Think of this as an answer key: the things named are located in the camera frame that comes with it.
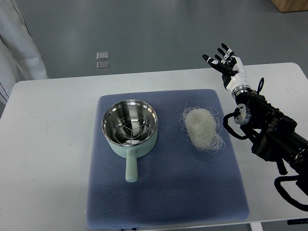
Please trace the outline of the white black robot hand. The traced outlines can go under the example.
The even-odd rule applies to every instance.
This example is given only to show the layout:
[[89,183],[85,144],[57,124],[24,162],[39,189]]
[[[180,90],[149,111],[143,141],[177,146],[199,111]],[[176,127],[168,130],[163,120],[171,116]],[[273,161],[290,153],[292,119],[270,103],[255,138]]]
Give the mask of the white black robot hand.
[[235,99],[240,93],[250,92],[251,87],[246,81],[246,70],[241,59],[226,44],[222,43],[221,47],[217,49],[221,56],[215,54],[215,58],[211,58],[203,54],[202,58],[222,74],[224,88]]

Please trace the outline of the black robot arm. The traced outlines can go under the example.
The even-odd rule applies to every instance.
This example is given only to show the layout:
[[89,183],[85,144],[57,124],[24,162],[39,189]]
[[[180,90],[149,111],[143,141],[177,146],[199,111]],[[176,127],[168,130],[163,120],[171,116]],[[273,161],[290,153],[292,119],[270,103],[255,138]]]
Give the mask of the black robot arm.
[[289,204],[307,211],[308,206],[292,198],[282,182],[294,181],[303,193],[308,192],[308,141],[295,132],[297,123],[293,119],[260,95],[263,84],[262,78],[257,90],[244,84],[232,89],[237,106],[224,116],[223,126],[233,137],[249,139],[252,153],[277,164],[280,173],[274,181],[277,192]]

